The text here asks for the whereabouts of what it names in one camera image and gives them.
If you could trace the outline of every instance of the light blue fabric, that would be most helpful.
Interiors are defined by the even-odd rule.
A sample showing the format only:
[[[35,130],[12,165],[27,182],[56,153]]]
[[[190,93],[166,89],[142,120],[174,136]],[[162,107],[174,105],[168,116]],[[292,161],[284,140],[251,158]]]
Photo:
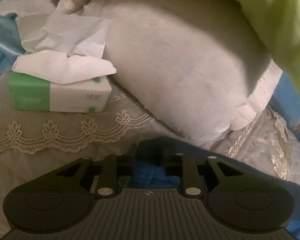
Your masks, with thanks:
[[[300,240],[300,221],[290,221],[287,230],[298,240]]]
[[[283,73],[280,78],[270,100],[270,106],[286,120],[288,127],[300,121],[300,98],[286,73]],[[300,141],[300,131],[293,131],[293,133]]]
[[[9,71],[17,57],[24,54],[16,23],[17,15],[0,15],[0,74]]]

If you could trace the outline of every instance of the bed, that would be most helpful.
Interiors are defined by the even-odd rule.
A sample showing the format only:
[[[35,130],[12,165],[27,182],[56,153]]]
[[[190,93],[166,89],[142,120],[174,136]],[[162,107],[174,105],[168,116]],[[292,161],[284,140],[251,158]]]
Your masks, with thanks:
[[[0,0],[0,14],[50,13],[55,8],[54,0]],[[80,157],[101,160],[159,136],[226,155],[300,185],[300,143],[269,107],[243,129],[227,130],[202,143],[174,133],[112,78],[109,102],[99,114],[15,111],[8,78],[9,73],[0,76],[0,237],[10,230],[2,202],[14,187]]]

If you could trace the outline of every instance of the ribbed black surface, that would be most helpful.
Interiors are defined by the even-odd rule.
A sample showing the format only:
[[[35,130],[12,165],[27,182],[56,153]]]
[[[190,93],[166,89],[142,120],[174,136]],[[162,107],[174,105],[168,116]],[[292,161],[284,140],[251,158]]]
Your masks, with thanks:
[[[293,240],[284,229],[246,234],[218,223],[200,200],[176,189],[124,189],[97,202],[76,226],[48,235],[11,231],[4,240]]]

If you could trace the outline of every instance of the small logo on stand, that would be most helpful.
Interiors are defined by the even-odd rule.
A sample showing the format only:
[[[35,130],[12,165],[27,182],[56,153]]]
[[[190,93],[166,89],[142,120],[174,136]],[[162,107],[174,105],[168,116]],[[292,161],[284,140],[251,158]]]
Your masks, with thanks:
[[[152,191],[148,190],[146,193],[145,193],[147,196],[151,196],[153,194]]]

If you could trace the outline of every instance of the metal rivet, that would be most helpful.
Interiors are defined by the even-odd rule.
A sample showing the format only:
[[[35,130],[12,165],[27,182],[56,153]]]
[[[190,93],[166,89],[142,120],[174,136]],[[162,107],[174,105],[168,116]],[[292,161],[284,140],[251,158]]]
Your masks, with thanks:
[[[191,196],[196,196],[201,194],[201,190],[197,187],[189,187],[186,189],[186,193]]]
[[[98,189],[98,194],[103,196],[109,196],[113,193],[113,190],[109,187],[102,187]]]

